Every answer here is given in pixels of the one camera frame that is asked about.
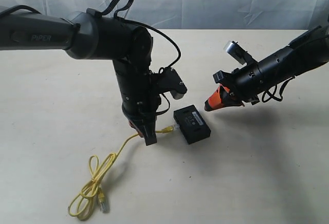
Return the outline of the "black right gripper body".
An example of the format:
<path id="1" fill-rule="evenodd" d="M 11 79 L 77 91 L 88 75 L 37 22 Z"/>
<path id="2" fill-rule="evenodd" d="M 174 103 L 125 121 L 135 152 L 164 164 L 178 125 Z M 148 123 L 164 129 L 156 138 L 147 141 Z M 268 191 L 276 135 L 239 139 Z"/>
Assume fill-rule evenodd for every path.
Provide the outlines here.
<path id="1" fill-rule="evenodd" d="M 265 90 L 267 82 L 267 64 L 251 63 L 232 72 L 234 89 L 229 97 L 236 103 L 259 103 L 258 94 Z"/>

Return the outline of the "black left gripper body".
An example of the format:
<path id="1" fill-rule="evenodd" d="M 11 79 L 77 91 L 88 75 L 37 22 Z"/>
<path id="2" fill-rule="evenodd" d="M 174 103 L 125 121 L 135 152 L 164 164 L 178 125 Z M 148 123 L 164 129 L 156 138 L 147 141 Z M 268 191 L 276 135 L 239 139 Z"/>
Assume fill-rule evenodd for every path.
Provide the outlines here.
<path id="1" fill-rule="evenodd" d="M 122 110 L 130 121 L 156 121 L 156 111 L 161 103 L 153 92 L 154 72 L 122 73 Z"/>

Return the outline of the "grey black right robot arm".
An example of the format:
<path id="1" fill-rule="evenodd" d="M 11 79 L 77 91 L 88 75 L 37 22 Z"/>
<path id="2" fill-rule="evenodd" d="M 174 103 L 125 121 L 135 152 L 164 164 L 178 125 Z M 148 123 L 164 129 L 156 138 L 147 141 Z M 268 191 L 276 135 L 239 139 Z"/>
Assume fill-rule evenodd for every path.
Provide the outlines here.
<path id="1" fill-rule="evenodd" d="M 224 50 L 243 67 L 213 75 L 219 86 L 205 101 L 205 111 L 270 100 L 281 102 L 289 81 L 328 63 L 328 26 L 304 32 L 261 61 L 235 41 L 229 41 Z"/>

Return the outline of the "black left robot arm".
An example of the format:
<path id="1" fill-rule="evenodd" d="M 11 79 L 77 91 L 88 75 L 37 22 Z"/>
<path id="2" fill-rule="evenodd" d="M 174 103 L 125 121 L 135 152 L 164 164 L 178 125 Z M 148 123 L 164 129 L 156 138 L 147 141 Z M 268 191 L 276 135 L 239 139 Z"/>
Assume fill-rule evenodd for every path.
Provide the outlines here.
<path id="1" fill-rule="evenodd" d="M 1 50 L 61 49 L 76 60 L 111 60 L 122 111 L 146 145 L 155 144 L 159 95 L 152 92 L 153 39 L 143 27 L 121 18 L 74 12 L 57 18 L 17 5 L 1 7 Z"/>

